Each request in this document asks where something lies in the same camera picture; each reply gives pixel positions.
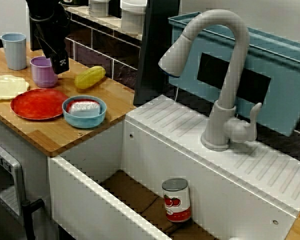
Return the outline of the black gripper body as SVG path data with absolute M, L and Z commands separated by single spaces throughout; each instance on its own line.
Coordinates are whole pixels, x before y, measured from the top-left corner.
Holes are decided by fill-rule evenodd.
M 63 9 L 55 9 L 53 14 L 48 17 L 39 17 L 29 14 L 30 24 L 30 48 L 39 50 L 41 46 L 35 37 L 35 31 L 41 32 L 42 35 L 47 32 L 54 34 L 54 49 L 56 53 L 65 51 L 65 38 L 70 33 L 70 16 Z

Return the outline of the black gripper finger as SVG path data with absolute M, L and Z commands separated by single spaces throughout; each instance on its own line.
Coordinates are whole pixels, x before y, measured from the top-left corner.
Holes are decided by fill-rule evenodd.
M 42 34 L 39 31 L 35 31 L 34 36 L 37 38 L 44 55 L 51 60 L 56 60 L 58 55 L 54 49 L 54 34 L 52 32 L 46 32 Z
M 53 71 L 56 75 L 69 70 L 69 57 L 67 51 L 53 52 L 49 55 Z

